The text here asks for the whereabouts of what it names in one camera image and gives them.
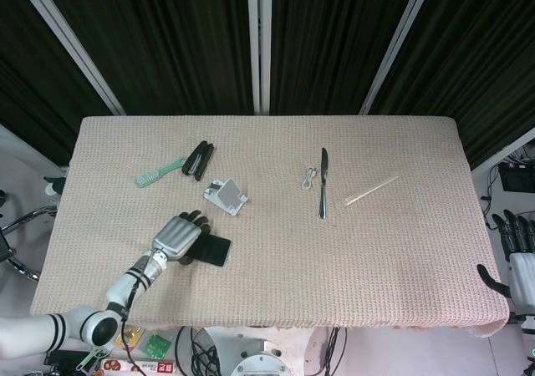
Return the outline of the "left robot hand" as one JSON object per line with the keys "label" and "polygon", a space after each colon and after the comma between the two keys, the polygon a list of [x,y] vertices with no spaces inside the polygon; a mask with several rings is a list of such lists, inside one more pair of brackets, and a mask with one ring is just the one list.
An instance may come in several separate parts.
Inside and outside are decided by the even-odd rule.
{"label": "left robot hand", "polygon": [[194,261],[188,251],[202,233],[209,234],[210,231],[209,220],[201,211],[183,211],[164,225],[154,237],[151,246],[163,252],[168,262],[179,262],[187,266]]}

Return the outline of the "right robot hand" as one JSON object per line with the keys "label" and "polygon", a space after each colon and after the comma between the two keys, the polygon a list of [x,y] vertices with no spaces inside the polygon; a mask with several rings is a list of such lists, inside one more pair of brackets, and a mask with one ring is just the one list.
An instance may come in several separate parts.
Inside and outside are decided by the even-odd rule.
{"label": "right robot hand", "polygon": [[534,221],[523,215],[503,211],[503,217],[493,214],[501,237],[507,263],[509,284],[492,278],[482,264],[477,272],[484,284],[505,298],[512,300],[518,315],[534,315]]}

